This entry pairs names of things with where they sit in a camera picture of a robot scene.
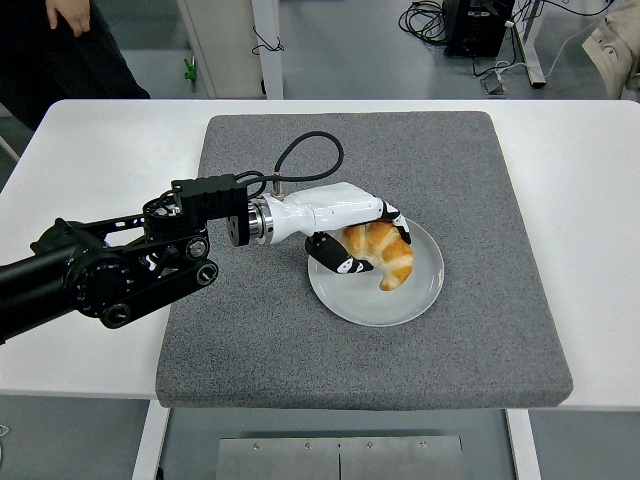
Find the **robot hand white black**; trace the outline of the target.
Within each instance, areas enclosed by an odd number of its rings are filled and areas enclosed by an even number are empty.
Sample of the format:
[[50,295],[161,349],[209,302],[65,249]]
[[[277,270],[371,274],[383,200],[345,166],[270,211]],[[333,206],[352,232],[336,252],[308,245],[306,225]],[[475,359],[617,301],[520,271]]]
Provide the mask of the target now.
[[360,273],[373,267],[350,255],[330,231],[382,221],[409,244],[410,230],[404,216],[384,200],[346,182],[315,187],[287,195],[282,200],[262,196],[253,202],[260,211],[261,244],[275,244],[294,233],[308,237],[307,253],[327,269]]

